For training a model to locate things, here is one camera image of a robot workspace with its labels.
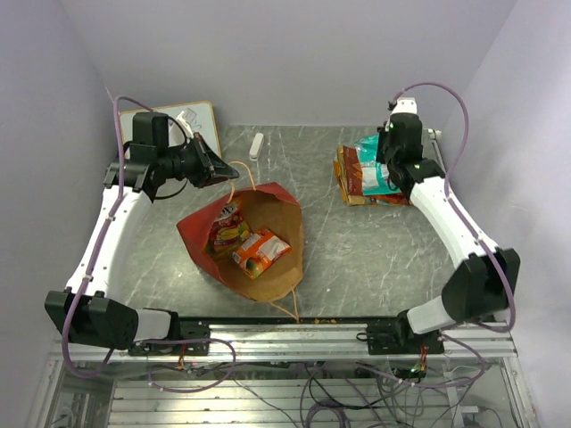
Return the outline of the colourful striped snack packet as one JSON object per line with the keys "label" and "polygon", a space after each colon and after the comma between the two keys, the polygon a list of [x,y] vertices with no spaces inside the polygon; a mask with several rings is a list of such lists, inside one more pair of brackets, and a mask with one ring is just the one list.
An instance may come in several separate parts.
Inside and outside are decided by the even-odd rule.
{"label": "colourful striped snack packet", "polygon": [[249,234],[232,253],[232,260],[250,279],[255,279],[290,250],[289,243],[263,227]]}

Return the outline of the red paper bag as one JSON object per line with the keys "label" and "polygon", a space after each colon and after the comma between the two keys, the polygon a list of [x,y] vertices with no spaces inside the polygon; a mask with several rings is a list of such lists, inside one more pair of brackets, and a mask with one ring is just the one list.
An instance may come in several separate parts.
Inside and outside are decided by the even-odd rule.
{"label": "red paper bag", "polygon": [[[304,232],[300,203],[282,185],[251,184],[231,191],[177,223],[186,250],[197,267],[230,291],[246,299],[269,304],[295,321],[300,320],[296,287],[303,277]],[[250,279],[232,260],[231,253],[214,258],[206,250],[212,223],[235,198],[243,202],[243,216],[251,233],[267,227],[291,245],[265,272]]]}

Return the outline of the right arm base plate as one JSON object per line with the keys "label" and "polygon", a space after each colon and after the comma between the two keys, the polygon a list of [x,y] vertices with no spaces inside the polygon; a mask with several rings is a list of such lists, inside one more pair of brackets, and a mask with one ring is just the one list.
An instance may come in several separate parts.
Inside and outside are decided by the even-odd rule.
{"label": "right arm base plate", "polygon": [[391,321],[369,324],[364,331],[364,342],[372,356],[420,355],[421,350],[428,355],[443,354],[444,346],[439,338],[438,332],[415,334],[408,327]]}

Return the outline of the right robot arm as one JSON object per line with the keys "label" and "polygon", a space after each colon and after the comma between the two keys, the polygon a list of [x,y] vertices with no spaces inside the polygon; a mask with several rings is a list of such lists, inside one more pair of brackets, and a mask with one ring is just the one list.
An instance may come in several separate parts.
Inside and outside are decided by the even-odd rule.
{"label": "right robot arm", "polygon": [[397,316],[393,342],[406,353],[443,328],[514,310],[520,267],[517,252],[500,248],[459,203],[442,168],[424,156],[422,136],[414,111],[393,112],[379,131],[377,151],[390,183],[425,216],[454,266],[438,297]]}

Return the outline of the teal snack packet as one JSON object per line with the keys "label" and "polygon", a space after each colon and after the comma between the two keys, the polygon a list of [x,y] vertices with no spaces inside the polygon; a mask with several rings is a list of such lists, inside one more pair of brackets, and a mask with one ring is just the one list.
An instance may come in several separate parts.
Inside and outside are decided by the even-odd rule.
{"label": "teal snack packet", "polygon": [[377,161],[379,136],[364,136],[354,143],[362,173],[362,192],[365,196],[393,195],[400,189],[390,180],[385,164]]}

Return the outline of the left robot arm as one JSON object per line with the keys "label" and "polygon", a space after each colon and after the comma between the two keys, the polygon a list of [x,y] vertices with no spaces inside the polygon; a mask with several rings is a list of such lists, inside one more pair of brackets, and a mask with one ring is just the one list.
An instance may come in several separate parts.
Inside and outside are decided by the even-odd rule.
{"label": "left robot arm", "polygon": [[65,287],[46,296],[47,315],[70,343],[127,350],[150,340],[162,354],[181,345],[176,313],[133,309],[114,296],[130,246],[161,186],[175,179],[204,188],[239,176],[188,125],[179,126],[182,143],[171,144],[175,126],[162,112],[131,117],[131,138],[106,170],[101,210],[84,255]]}

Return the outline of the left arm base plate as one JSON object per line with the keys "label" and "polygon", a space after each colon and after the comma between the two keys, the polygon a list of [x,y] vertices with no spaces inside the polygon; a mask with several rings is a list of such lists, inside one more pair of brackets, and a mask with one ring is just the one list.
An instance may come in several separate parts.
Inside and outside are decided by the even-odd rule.
{"label": "left arm base plate", "polygon": [[203,357],[209,351],[210,327],[202,321],[181,321],[178,330],[165,339],[133,344],[128,350],[131,357],[170,357],[185,354]]}

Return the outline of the Fox's fruit candy bag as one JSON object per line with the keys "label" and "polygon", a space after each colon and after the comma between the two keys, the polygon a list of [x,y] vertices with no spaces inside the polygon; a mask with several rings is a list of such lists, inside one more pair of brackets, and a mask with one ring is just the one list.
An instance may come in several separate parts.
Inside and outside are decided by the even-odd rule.
{"label": "Fox's fruit candy bag", "polygon": [[251,228],[244,219],[243,202],[235,198],[228,202],[212,223],[206,250],[214,258],[231,253],[251,234]]}

